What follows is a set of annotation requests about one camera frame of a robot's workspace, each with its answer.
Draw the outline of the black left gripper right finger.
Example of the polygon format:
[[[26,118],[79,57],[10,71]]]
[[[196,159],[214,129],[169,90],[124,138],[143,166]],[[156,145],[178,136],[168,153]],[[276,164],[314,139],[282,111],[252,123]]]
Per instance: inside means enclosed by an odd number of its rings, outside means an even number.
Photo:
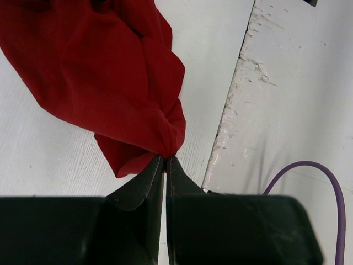
[[[170,264],[322,264],[304,207],[294,198],[205,193],[179,160],[167,161]]]

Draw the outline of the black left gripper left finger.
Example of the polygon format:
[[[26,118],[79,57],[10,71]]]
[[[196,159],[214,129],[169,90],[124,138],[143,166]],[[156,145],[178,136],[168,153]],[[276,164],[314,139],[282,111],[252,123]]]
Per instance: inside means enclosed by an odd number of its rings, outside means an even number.
[[[164,158],[105,197],[1,197],[2,264],[157,264]]]

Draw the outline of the red t-shirt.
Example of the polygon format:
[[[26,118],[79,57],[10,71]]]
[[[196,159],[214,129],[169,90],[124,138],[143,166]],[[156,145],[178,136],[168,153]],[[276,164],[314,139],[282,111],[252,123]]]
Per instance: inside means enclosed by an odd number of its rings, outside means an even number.
[[[118,178],[185,139],[185,67],[154,1],[2,1],[1,50],[35,100],[94,133]]]

